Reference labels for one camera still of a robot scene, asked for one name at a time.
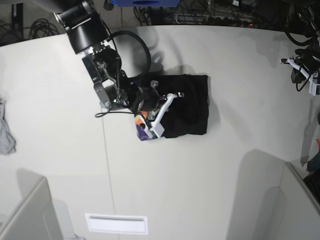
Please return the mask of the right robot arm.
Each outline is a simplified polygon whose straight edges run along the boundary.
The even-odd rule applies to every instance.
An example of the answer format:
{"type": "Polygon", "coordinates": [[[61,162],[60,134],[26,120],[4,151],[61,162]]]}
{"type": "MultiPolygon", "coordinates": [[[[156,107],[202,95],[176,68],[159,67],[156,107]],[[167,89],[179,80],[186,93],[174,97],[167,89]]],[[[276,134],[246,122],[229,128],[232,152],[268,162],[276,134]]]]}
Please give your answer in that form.
{"type": "Polygon", "coordinates": [[[148,86],[138,84],[151,68],[151,53],[144,40],[128,30],[111,32],[97,12],[92,0],[35,0],[34,4],[52,13],[63,27],[75,54],[83,54],[82,62],[93,82],[94,91],[103,112],[102,118],[111,114],[141,116],[147,125],[161,121],[175,99],[186,94],[181,90],[161,93],[158,82],[148,86]],[[130,36],[145,53],[145,67],[136,76],[127,76],[122,69],[122,59],[115,38],[130,36]]]}

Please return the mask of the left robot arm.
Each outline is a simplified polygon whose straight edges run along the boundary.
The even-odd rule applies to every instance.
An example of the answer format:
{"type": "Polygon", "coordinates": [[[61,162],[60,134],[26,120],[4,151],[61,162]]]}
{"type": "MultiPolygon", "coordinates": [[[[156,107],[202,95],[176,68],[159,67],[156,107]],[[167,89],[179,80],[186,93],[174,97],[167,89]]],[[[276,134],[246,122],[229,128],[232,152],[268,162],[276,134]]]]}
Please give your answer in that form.
{"type": "Polygon", "coordinates": [[[281,62],[292,67],[291,82],[301,91],[307,84],[320,85],[320,2],[285,0],[280,25],[288,39],[298,46],[295,56],[281,62]]]}

